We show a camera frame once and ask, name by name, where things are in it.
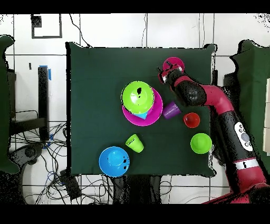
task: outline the label on robot arm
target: label on robot arm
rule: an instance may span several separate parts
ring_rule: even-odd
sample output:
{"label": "label on robot arm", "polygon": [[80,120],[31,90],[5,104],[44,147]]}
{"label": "label on robot arm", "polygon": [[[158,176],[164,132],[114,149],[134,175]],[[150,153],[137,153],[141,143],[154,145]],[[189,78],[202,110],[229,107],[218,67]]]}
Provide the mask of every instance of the label on robot arm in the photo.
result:
{"label": "label on robot arm", "polygon": [[249,136],[246,134],[245,129],[241,122],[237,122],[234,125],[234,131],[237,134],[238,139],[240,140],[242,147],[247,151],[252,151],[253,148],[251,146]]}

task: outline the dark green tablecloth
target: dark green tablecloth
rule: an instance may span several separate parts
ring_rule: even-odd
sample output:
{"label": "dark green tablecloth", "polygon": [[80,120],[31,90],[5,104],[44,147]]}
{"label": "dark green tablecloth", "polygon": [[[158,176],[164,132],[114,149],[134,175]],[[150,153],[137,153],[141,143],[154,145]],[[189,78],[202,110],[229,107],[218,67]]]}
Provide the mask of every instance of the dark green tablecloth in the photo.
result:
{"label": "dark green tablecloth", "polygon": [[[101,174],[100,153],[110,146],[124,148],[130,157],[126,174],[191,174],[213,176],[208,153],[195,154],[190,139],[197,133],[209,134],[209,110],[184,108],[158,80],[157,67],[168,57],[180,57],[186,72],[203,84],[210,84],[211,54],[206,49],[81,48],[69,43],[71,50],[71,172]],[[123,87],[140,80],[154,87],[163,104],[172,100],[182,113],[170,120],[163,116],[147,127],[126,120],[120,95]],[[198,128],[187,128],[182,117],[194,111],[200,115]],[[125,146],[132,134],[138,134],[144,150],[136,153]]]}
{"label": "dark green tablecloth", "polygon": [[246,40],[240,43],[235,60],[240,83],[239,110],[252,135],[258,159],[270,174],[270,156],[263,152],[263,130],[266,101],[266,79],[270,78],[270,49]]}
{"label": "dark green tablecloth", "polygon": [[10,101],[5,51],[13,43],[14,40],[11,36],[0,35],[0,171],[11,174],[20,171],[18,165],[10,161],[7,156],[11,138],[9,135]]}

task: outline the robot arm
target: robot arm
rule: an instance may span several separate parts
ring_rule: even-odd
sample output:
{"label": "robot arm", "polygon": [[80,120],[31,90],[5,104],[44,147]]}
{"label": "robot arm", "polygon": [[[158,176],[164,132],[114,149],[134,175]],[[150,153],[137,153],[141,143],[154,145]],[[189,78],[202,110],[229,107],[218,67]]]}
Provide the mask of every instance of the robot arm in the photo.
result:
{"label": "robot arm", "polygon": [[[253,186],[265,186],[266,179],[259,167],[244,125],[240,122],[232,103],[221,88],[213,85],[202,85],[185,74],[176,64],[159,73],[161,83],[170,84],[170,88],[179,97],[184,106],[213,106],[217,112],[218,127],[216,133],[222,141],[222,154],[225,159],[226,175],[233,195],[241,194],[245,203],[248,196],[243,193]],[[232,195],[222,198],[223,203]]]}

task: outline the white floor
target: white floor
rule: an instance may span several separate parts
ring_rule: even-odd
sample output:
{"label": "white floor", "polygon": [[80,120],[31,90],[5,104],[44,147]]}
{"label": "white floor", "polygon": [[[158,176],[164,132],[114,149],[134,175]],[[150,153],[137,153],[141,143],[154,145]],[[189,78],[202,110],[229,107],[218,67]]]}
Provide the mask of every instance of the white floor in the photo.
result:
{"label": "white floor", "polygon": [[[36,35],[59,35],[58,16],[45,14],[42,16],[42,28],[35,28]],[[148,26],[141,14],[72,14],[74,23],[81,28],[83,38],[88,44],[105,47],[147,46],[148,47],[181,47],[198,48],[203,44],[215,43],[218,50],[215,58],[215,68],[218,70],[218,84],[223,85],[223,76],[234,72],[235,65],[229,58],[236,54],[241,40],[250,39],[262,46],[270,45],[270,28],[264,17],[257,14],[148,14]],[[80,37],[79,30],[72,25],[69,14],[62,14],[61,39],[32,39],[30,15],[0,15],[0,34],[14,37],[15,44],[6,50],[6,60],[11,69],[17,73],[16,81],[16,111],[38,110],[37,102],[37,67],[47,65],[52,71],[49,80],[50,126],[66,121],[66,50],[65,42],[73,41],[86,46]],[[17,119],[34,118],[35,113],[21,113]],[[65,140],[62,131],[57,139]],[[17,139],[12,143],[11,151],[22,144]],[[65,155],[66,149],[59,152]],[[51,157],[47,150],[42,153],[47,160],[47,168],[52,170]],[[59,170],[66,168],[66,157],[57,157]],[[209,198],[219,197],[229,192],[224,171],[214,159],[213,167],[217,175],[213,178],[201,176],[173,176],[172,190],[162,196],[163,203],[202,203]],[[44,189],[48,172],[42,158],[25,169],[23,185],[24,196],[39,194]],[[98,175],[88,175],[94,182],[100,179]],[[85,175],[79,177],[79,183],[84,194],[99,193],[102,181],[96,181],[94,186]],[[171,176],[162,180],[170,181]],[[169,190],[168,183],[161,186],[161,193]],[[26,198],[28,203],[34,203],[37,196]],[[82,204],[93,200],[85,198]],[[63,203],[62,200],[50,203]]]}

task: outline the green object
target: green object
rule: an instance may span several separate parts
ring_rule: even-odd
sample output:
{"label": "green object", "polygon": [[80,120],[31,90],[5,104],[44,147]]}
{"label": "green object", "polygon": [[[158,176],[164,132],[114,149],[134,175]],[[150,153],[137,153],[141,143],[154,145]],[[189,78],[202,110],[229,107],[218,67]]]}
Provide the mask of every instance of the green object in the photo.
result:
{"label": "green object", "polygon": [[9,87],[7,78],[7,66],[5,63],[5,50],[14,43],[13,38],[7,35],[0,35],[0,171],[15,174],[20,171],[17,164],[8,158],[8,150],[10,146],[9,120],[10,120],[10,100]]}
{"label": "green object", "polygon": [[270,48],[245,40],[238,54],[231,56],[240,84],[239,111],[245,130],[262,169],[270,175],[270,156],[263,151],[263,130],[266,101],[266,80],[270,78]]}
{"label": "green object", "polygon": [[143,144],[136,134],[132,135],[126,141],[126,146],[130,147],[132,150],[134,150],[137,153],[140,153],[143,150]]}
{"label": "green object", "polygon": [[121,99],[124,107],[133,114],[147,112],[154,103],[154,92],[145,82],[134,81],[124,87]]}
{"label": "green object", "polygon": [[207,134],[198,133],[192,137],[190,146],[197,154],[205,154],[211,149],[212,140]]}
{"label": "green object", "polygon": [[[209,134],[209,109],[183,107],[169,86],[160,83],[157,67],[162,67],[169,57],[179,57],[187,74],[202,84],[210,84],[215,45],[205,49],[81,48],[70,42],[69,46],[72,174],[102,174],[101,152],[112,145],[127,148],[126,139],[136,133],[144,150],[127,150],[130,166],[126,175],[214,175],[208,166],[208,154],[198,156],[190,149],[195,134]],[[160,116],[146,127],[130,123],[123,114],[120,95],[123,87],[134,80],[155,88],[164,105],[174,101],[182,113],[169,120]],[[189,112],[200,116],[197,128],[183,123],[183,115]]]}

